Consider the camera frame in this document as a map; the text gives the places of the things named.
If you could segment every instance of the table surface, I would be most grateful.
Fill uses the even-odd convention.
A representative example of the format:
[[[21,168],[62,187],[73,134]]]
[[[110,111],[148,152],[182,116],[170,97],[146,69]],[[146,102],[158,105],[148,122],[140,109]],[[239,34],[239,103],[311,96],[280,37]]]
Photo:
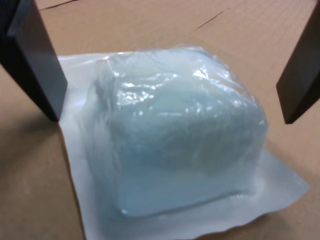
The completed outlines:
[[[263,105],[266,147],[310,183],[292,206],[200,240],[320,236],[320,103],[285,125],[276,91],[315,0],[79,0],[41,10],[58,55],[203,46]],[[64,141],[0,69],[0,239],[84,239]]]

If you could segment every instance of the wrapped package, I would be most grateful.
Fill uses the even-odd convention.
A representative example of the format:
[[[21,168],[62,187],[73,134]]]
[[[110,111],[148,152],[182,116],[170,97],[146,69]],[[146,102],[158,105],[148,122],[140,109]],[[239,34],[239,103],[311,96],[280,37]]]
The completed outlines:
[[[96,63],[79,122],[91,171],[128,217],[254,191],[261,106],[202,48],[114,54]]]
[[[201,48],[60,56],[61,127],[88,240],[191,240],[285,208],[309,185]]]

